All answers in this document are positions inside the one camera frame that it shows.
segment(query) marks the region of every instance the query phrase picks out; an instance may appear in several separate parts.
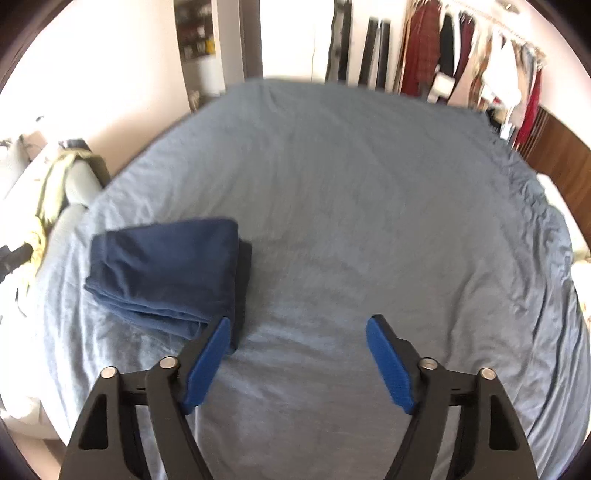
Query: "hanging clothes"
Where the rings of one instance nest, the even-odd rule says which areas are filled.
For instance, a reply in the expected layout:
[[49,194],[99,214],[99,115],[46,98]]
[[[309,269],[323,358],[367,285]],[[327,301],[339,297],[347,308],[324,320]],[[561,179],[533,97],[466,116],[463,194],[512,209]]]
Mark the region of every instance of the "hanging clothes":
[[440,72],[453,78],[454,75],[454,38],[453,38],[453,20],[450,14],[446,14],[443,20],[439,40],[439,66]]
[[526,43],[521,47],[521,61],[525,69],[525,77],[527,78],[528,97],[531,95],[531,89],[534,87],[535,81],[535,57],[530,50],[530,46]]
[[418,97],[431,87],[439,59],[439,2],[420,5],[411,19],[401,93]]
[[480,111],[485,111],[488,109],[488,102],[481,100],[482,87],[484,85],[483,81],[482,81],[482,74],[484,73],[484,71],[488,67],[488,63],[489,63],[489,60],[491,57],[491,51],[492,51],[492,42],[493,42],[493,36],[490,35],[486,41],[486,46],[484,49],[482,60],[480,61],[480,65],[478,67],[478,71],[476,72],[476,75],[474,76],[474,80],[470,86],[468,107],[473,108],[473,109],[477,109]]
[[525,111],[525,119],[523,126],[517,134],[517,140],[515,141],[515,149],[519,148],[525,142],[528,141],[531,131],[534,127],[534,122],[538,116],[538,110],[540,108],[540,92],[542,87],[542,71],[539,70],[535,76],[534,88],[531,92],[530,101],[527,104],[527,110]]
[[460,80],[449,98],[448,105],[468,108],[470,104],[470,90],[475,77],[478,75],[480,63],[484,60],[488,45],[489,27],[476,23],[472,19],[474,32],[472,35],[472,52],[469,53],[468,63]]
[[450,95],[450,99],[453,96],[454,92],[459,86],[460,80],[466,71],[468,61],[470,59],[470,52],[472,51],[472,40],[474,37],[474,20],[470,15],[462,14],[460,16],[460,33],[461,33],[461,48],[460,48],[460,56],[457,64],[457,69],[454,74],[454,78],[456,79],[456,84],[453,87],[452,95]]
[[513,51],[515,52],[515,61],[517,63],[517,81],[519,91],[521,92],[521,101],[514,108],[509,121],[517,128],[521,128],[525,119],[525,111],[530,98],[530,91],[525,65],[521,57],[521,47],[516,42],[513,42]]
[[460,24],[460,14],[457,11],[452,12],[453,20],[453,74],[457,72],[460,64],[460,55],[462,53],[462,26]]
[[505,109],[514,108],[521,100],[521,92],[518,87],[517,64],[513,44],[506,42],[499,49],[502,36],[493,36],[491,57],[486,70],[482,74],[482,80],[486,87],[492,91]]

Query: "clothing rack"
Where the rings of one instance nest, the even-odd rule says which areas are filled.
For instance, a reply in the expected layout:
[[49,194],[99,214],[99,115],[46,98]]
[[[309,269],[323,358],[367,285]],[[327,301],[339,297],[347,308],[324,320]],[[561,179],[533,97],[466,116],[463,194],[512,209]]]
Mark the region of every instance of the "clothing rack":
[[[430,2],[431,0],[415,0],[413,2],[413,7],[416,7],[416,6],[424,3],[425,1]],[[487,14],[486,12],[483,12],[482,10],[479,10],[476,7],[473,7],[473,6],[471,6],[471,5],[469,5],[469,4],[465,3],[465,2],[462,2],[462,0],[439,0],[439,1],[440,1],[440,3],[442,5],[450,5],[450,6],[460,7],[465,12],[470,13],[470,14],[472,14],[473,16],[475,16],[477,18],[484,18],[485,20],[487,20],[490,23],[496,25],[500,29],[504,30],[505,33],[508,33],[511,37],[513,37],[514,40],[517,40],[518,43],[521,43],[522,45],[525,45],[525,44],[531,45],[533,47],[533,49],[535,50],[536,56],[538,57],[538,61],[541,61],[541,62],[544,61],[546,55],[544,54],[544,52],[542,51],[542,49],[539,48],[539,46],[535,45],[534,43],[532,43],[527,38],[525,38],[522,35],[518,34],[511,27],[509,27],[508,25],[504,24],[500,20],[497,20],[491,14]]]

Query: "wooden headboard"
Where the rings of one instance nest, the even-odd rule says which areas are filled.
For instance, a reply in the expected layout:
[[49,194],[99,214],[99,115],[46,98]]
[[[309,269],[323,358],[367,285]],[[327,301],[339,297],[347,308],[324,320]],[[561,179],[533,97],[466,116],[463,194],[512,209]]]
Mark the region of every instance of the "wooden headboard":
[[554,115],[540,109],[530,140],[520,149],[527,163],[548,175],[591,245],[591,150]]

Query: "red garment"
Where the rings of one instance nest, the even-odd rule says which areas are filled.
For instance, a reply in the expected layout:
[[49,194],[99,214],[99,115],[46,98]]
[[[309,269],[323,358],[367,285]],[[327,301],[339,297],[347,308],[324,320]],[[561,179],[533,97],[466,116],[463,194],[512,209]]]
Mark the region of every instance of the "red garment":
[[539,70],[538,75],[535,77],[535,83],[531,91],[530,101],[527,103],[527,110],[525,111],[523,125],[517,134],[517,139],[515,140],[515,149],[519,148],[530,138],[531,131],[534,127],[534,122],[538,116],[538,110],[540,108],[540,92],[542,87],[541,81],[542,71]]
[[418,97],[419,83],[433,83],[439,60],[439,2],[417,8],[410,23],[401,93]]
[[439,2],[431,0],[425,5],[419,31],[417,82],[433,84],[435,68],[439,62]]
[[471,17],[463,17],[460,21],[460,26],[462,28],[462,48],[460,50],[460,60],[457,63],[456,74],[454,75],[456,84],[466,71],[472,49],[472,37],[474,37],[474,22]]

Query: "wrinkled sheet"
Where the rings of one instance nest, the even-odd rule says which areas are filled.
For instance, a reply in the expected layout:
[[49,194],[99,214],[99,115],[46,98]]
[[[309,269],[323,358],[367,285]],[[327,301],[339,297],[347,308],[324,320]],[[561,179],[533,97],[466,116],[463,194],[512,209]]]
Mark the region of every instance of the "wrinkled sheet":
[[542,479],[582,444],[588,334],[564,219],[534,172],[481,114],[281,81],[235,87],[153,143],[54,260],[42,402],[65,441],[103,367],[149,368],[183,345],[84,291],[93,235],[196,216],[235,218],[253,244],[241,347],[189,418],[215,478],[384,477],[409,418],[366,347],[373,313],[449,369],[497,370]]

